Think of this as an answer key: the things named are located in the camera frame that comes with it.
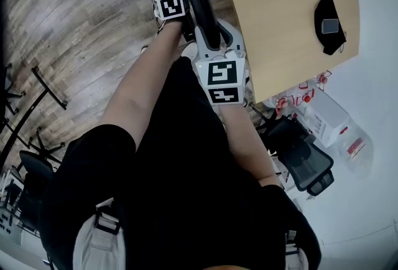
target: white box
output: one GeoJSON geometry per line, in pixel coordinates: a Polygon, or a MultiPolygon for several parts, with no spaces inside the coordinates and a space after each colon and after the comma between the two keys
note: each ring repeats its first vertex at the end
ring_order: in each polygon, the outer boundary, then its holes
{"type": "Polygon", "coordinates": [[[349,114],[324,91],[315,88],[315,96],[309,103],[293,106],[297,119],[325,146],[331,146],[346,127],[349,114]]]}

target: person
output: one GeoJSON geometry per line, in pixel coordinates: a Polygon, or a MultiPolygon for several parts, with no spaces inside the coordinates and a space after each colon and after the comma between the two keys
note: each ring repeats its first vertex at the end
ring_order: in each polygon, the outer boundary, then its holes
{"type": "Polygon", "coordinates": [[[126,269],[285,269],[292,228],[308,259],[320,255],[246,110],[220,106],[222,123],[193,71],[196,45],[175,59],[181,34],[168,22],[98,125],[70,143],[40,213],[59,270],[73,268],[79,230],[111,197],[126,269]]]}

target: office chair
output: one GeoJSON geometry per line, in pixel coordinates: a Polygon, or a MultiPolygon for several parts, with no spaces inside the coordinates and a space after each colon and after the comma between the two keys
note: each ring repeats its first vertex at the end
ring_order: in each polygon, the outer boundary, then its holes
{"type": "Polygon", "coordinates": [[[250,107],[266,122],[258,128],[265,130],[260,133],[262,142],[271,153],[276,152],[299,191],[318,196],[335,181],[331,173],[333,159],[313,144],[315,136],[296,119],[276,119],[276,112],[267,119],[252,104],[250,107]]]}
{"type": "Polygon", "coordinates": [[[39,211],[47,185],[52,180],[54,171],[49,162],[39,154],[20,151],[21,165],[27,171],[24,189],[18,201],[21,211],[19,219],[24,226],[32,231],[38,230],[39,211]]]}
{"type": "Polygon", "coordinates": [[[55,158],[53,155],[51,155],[54,152],[59,151],[61,148],[65,147],[65,143],[62,142],[61,145],[51,148],[51,149],[46,149],[44,147],[43,141],[40,138],[40,132],[42,131],[42,128],[37,128],[36,130],[36,136],[37,136],[37,140],[39,141],[39,146],[36,146],[35,144],[32,143],[33,141],[33,137],[31,137],[29,139],[29,147],[32,147],[34,150],[36,150],[39,153],[39,156],[41,157],[42,160],[46,161],[47,159],[50,159],[51,161],[54,161],[58,164],[61,164],[61,161],[57,158],[55,158]]]}

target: black pouch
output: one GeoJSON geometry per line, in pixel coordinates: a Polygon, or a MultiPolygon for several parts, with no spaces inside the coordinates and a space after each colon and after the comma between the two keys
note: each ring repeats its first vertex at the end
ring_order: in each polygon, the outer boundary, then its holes
{"type": "Polygon", "coordinates": [[[338,32],[330,34],[322,33],[322,22],[325,19],[338,19],[333,0],[321,0],[315,9],[315,32],[319,41],[324,46],[323,53],[332,55],[346,42],[346,37],[343,28],[341,28],[340,20],[338,22],[338,32]]]}

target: wooden table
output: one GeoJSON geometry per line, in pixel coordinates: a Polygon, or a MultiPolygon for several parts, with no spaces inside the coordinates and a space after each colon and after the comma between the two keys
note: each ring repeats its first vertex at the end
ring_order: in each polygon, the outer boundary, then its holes
{"type": "Polygon", "coordinates": [[[358,0],[334,0],[347,43],[323,53],[314,28],[319,0],[233,0],[244,36],[257,102],[358,55],[358,0]]]}

